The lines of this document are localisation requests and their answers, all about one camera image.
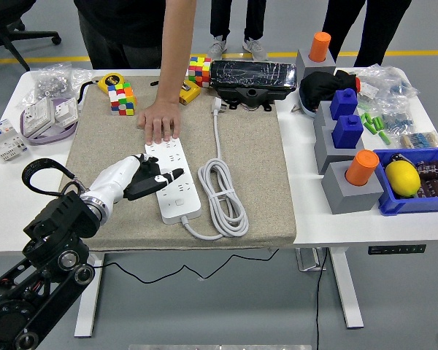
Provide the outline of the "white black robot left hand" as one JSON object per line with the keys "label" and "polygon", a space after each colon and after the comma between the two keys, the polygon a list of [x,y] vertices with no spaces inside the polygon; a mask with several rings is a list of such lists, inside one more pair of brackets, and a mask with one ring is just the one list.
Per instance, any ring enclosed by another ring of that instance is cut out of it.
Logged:
{"label": "white black robot left hand", "polygon": [[82,200],[95,204],[108,217],[121,199],[134,201],[156,193],[184,174],[181,168],[162,174],[157,162],[156,157],[147,154],[130,155],[118,161],[98,175]]}

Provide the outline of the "person's left hand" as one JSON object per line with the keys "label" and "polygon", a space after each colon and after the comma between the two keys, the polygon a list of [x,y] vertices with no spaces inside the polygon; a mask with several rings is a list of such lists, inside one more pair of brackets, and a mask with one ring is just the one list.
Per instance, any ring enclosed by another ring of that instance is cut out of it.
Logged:
{"label": "person's left hand", "polygon": [[139,113],[137,127],[144,131],[146,145],[177,139],[181,130],[179,103],[155,101]]}

